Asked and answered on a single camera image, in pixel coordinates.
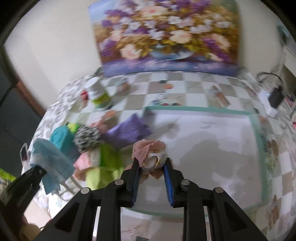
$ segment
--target canvas painting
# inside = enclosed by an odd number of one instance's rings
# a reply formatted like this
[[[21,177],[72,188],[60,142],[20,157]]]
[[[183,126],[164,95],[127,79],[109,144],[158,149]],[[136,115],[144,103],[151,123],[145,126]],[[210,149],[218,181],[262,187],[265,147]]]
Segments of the canvas painting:
[[[105,76],[158,70],[237,75],[234,0],[101,0],[89,14]]]

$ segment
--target white flowers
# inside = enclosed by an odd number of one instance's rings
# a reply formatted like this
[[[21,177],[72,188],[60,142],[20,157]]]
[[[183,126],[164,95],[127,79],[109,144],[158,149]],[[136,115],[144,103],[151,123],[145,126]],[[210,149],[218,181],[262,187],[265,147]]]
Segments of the white flowers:
[[[127,44],[120,50],[121,56],[127,59],[137,59],[140,57],[142,50],[136,50],[134,44]]]
[[[131,30],[131,29],[127,29],[127,30],[125,30],[125,32],[124,32],[124,36],[130,36],[131,34],[133,33],[133,31]]]
[[[141,10],[144,7],[153,7],[155,6],[155,3],[153,1],[137,1],[135,2],[137,4],[136,11]]]
[[[129,8],[129,7],[128,8],[125,8],[125,9],[122,9],[122,11],[128,13],[129,15],[130,14],[133,14],[133,10],[131,8]]]
[[[201,33],[207,33],[212,30],[211,26],[208,25],[198,25],[196,27],[190,27],[190,32],[193,34],[201,34]]]
[[[129,23],[128,28],[131,30],[137,30],[140,26],[141,24],[139,22],[132,22],[132,23]]]
[[[178,5],[172,5],[170,8],[171,8],[172,11],[177,11],[179,6]]]
[[[213,20],[210,20],[210,19],[205,19],[205,20],[204,20],[204,23],[205,23],[205,25],[207,25],[207,26],[210,26],[210,25],[212,24],[212,22],[213,22]]]
[[[103,51],[106,49],[106,45],[109,43],[110,40],[111,40],[110,38],[106,38],[102,43],[99,44],[100,51]]]
[[[123,25],[129,24],[132,20],[129,17],[124,17],[120,20],[120,23]]]
[[[164,31],[156,31],[155,29],[149,30],[149,36],[155,40],[162,40]]]
[[[191,40],[191,33],[184,30],[171,31],[170,40],[178,44],[185,44]]]
[[[111,32],[110,39],[113,40],[113,41],[118,42],[121,39],[121,32],[122,32],[121,29],[115,29],[115,30],[113,30]]]
[[[172,4],[172,2],[169,1],[169,0],[162,1],[161,3],[164,4],[164,5],[171,5]]]
[[[179,24],[180,22],[181,22],[181,19],[178,16],[170,16],[168,18],[168,23],[169,24]]]
[[[217,22],[216,26],[219,28],[229,28],[230,24],[231,24],[230,22],[223,21],[223,22]]]
[[[222,62],[223,61],[223,59],[219,58],[217,55],[215,55],[213,53],[208,53],[208,55],[209,55],[209,58],[211,60],[218,61],[218,62]]]
[[[178,28],[184,28],[186,26],[192,26],[193,21],[191,18],[181,19],[181,22],[177,24]]]
[[[219,34],[212,34],[211,37],[213,40],[216,41],[220,49],[224,51],[228,51],[228,48],[230,47],[230,43],[227,40],[227,38]]]
[[[156,24],[155,21],[146,21],[146,22],[144,23],[144,25],[145,25],[146,27],[148,27],[148,28],[155,28],[155,24]]]
[[[141,9],[143,17],[152,19],[153,16],[158,16],[166,13],[167,9],[162,6],[147,6]]]
[[[222,18],[222,16],[220,14],[215,13],[214,14],[214,19],[219,21],[219,20],[222,20],[223,18]]]

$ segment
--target purple cloth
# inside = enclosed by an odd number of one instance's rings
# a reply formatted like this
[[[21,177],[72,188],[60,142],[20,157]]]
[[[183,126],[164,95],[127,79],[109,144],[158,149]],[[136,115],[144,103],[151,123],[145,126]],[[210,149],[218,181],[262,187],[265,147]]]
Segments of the purple cloth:
[[[150,128],[139,119],[137,114],[133,114],[126,121],[102,134],[101,138],[115,149],[120,149],[136,143],[151,134]]]

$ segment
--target white power adapter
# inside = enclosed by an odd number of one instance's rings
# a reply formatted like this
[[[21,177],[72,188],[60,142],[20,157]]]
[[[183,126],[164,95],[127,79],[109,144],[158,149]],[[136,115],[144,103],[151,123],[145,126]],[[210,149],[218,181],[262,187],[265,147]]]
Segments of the white power adapter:
[[[270,96],[270,94],[266,90],[261,90],[258,94],[258,98],[261,101],[261,103],[263,104],[266,114],[273,118],[277,115],[278,111],[277,111],[277,109],[271,107],[271,105],[268,101],[269,96]]]

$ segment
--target yellow-green cloth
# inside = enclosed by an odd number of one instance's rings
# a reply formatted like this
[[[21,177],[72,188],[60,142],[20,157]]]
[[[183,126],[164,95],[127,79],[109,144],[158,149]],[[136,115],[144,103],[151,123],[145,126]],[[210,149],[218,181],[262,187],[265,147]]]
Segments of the yellow-green cloth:
[[[11,181],[11,182],[13,182],[16,179],[15,176],[9,174],[8,172],[4,171],[1,168],[0,168],[0,177],[4,180]]]
[[[67,128],[69,129],[69,131],[73,134],[75,134],[78,130],[78,128],[80,127],[79,124],[76,124],[76,123],[73,123],[73,122],[70,122],[68,125],[67,125]]]
[[[106,187],[119,179],[124,171],[120,153],[107,143],[100,144],[101,163],[86,173],[86,185],[91,190]]]

